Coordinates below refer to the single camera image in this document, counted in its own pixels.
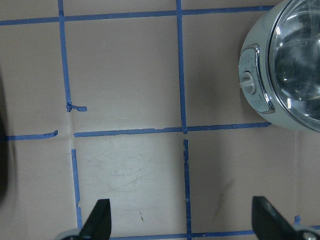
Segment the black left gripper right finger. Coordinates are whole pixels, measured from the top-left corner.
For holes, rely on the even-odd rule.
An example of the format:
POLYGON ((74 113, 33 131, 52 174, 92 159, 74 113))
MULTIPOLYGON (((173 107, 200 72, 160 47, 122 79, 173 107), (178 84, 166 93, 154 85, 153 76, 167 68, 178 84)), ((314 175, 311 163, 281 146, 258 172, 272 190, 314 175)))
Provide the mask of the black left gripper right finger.
POLYGON ((264 196, 253 196, 251 226, 259 240, 318 240, 312 227, 290 224, 264 196))

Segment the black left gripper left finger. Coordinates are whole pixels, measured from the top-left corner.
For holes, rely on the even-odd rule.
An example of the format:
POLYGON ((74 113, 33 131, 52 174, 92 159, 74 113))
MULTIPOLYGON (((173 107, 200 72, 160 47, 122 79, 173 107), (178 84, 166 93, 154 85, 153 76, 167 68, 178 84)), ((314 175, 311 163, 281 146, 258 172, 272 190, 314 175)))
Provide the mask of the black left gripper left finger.
POLYGON ((99 199, 79 232, 81 240, 109 240, 112 232, 111 204, 99 199))

